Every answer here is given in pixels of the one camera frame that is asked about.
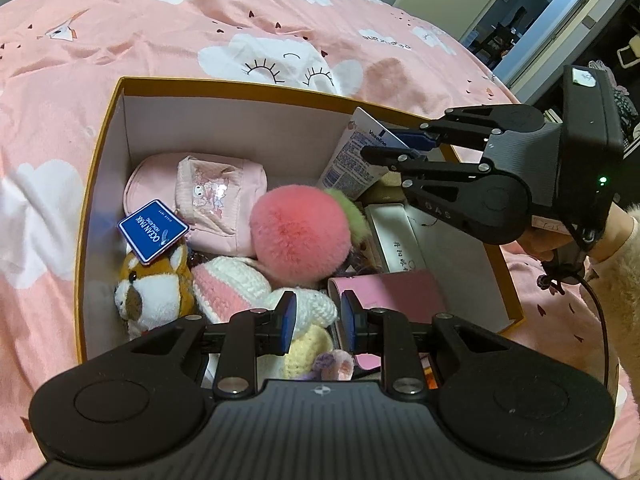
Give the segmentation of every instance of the pink pouch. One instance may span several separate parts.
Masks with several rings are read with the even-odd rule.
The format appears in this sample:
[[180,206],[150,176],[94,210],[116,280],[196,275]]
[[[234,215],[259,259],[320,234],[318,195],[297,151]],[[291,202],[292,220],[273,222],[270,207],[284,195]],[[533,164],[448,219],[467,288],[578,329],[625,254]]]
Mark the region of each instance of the pink pouch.
[[[447,311],[438,282],[428,270],[331,278],[328,288],[334,301],[352,290],[363,308],[396,310],[416,323],[430,323],[435,314]],[[363,370],[380,366],[380,358],[372,354],[357,355],[356,362]]]
[[129,215],[161,200],[190,226],[185,238],[197,251],[254,256],[249,214],[267,191],[260,164],[204,153],[162,153],[143,160],[124,191]]

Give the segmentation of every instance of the beige fluffy sleeve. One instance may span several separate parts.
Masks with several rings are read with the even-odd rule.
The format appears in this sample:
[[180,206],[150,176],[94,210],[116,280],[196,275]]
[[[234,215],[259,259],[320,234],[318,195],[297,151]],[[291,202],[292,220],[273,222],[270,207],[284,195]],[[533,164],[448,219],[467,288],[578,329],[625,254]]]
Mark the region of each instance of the beige fluffy sleeve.
[[[631,236],[613,256],[593,264],[586,279],[600,300],[609,344],[629,375],[634,399],[640,406],[640,207],[629,214],[635,219]],[[580,293],[592,306],[583,287]]]

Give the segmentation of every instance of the green pom-pom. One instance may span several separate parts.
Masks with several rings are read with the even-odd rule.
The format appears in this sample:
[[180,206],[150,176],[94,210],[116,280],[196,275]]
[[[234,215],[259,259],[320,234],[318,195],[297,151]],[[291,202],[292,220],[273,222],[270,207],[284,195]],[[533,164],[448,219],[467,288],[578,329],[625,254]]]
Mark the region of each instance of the green pom-pom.
[[360,243],[370,234],[369,224],[367,219],[360,212],[358,207],[347,197],[344,193],[337,189],[325,189],[325,193],[328,193],[334,198],[334,200],[340,205],[340,208],[344,211],[349,223],[349,231],[351,232],[351,243],[355,246]]

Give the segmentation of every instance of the ocean park tag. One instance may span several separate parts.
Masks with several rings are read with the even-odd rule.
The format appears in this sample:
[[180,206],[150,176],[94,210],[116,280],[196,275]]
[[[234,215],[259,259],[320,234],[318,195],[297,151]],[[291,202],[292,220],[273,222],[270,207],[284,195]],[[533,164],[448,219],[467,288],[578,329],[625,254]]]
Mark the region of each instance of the ocean park tag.
[[118,224],[140,263],[147,265],[176,243],[189,226],[159,200],[130,214]]

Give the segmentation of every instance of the pink pom-pom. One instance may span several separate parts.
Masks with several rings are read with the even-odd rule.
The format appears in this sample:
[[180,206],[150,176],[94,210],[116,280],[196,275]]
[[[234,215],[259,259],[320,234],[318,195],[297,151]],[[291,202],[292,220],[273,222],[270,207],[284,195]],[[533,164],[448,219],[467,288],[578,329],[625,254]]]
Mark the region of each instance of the pink pom-pom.
[[263,195],[249,224],[258,260],[291,285],[330,276],[351,249],[344,211],[311,186],[283,186]]

